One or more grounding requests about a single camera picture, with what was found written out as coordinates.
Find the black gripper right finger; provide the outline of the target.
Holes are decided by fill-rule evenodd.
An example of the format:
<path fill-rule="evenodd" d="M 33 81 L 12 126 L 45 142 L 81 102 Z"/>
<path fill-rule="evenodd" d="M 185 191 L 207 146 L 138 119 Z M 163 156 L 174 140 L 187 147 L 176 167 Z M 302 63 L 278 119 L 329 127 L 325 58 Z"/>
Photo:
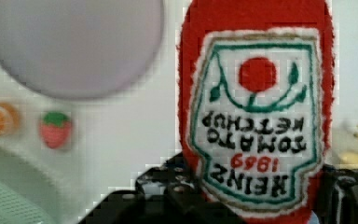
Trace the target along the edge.
<path fill-rule="evenodd" d="M 323 167 L 316 216 L 320 224 L 358 224 L 358 169 Z"/>

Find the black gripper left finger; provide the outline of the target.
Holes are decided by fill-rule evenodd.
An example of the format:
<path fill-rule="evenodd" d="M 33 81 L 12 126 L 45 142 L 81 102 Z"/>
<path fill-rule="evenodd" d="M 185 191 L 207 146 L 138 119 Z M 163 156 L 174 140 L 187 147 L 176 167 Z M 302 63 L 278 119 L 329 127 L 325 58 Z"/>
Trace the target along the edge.
<path fill-rule="evenodd" d="M 210 204 L 200 192 L 200 182 L 182 153 L 139 175 L 135 189 L 141 203 L 167 202 L 180 212 L 200 210 Z"/>

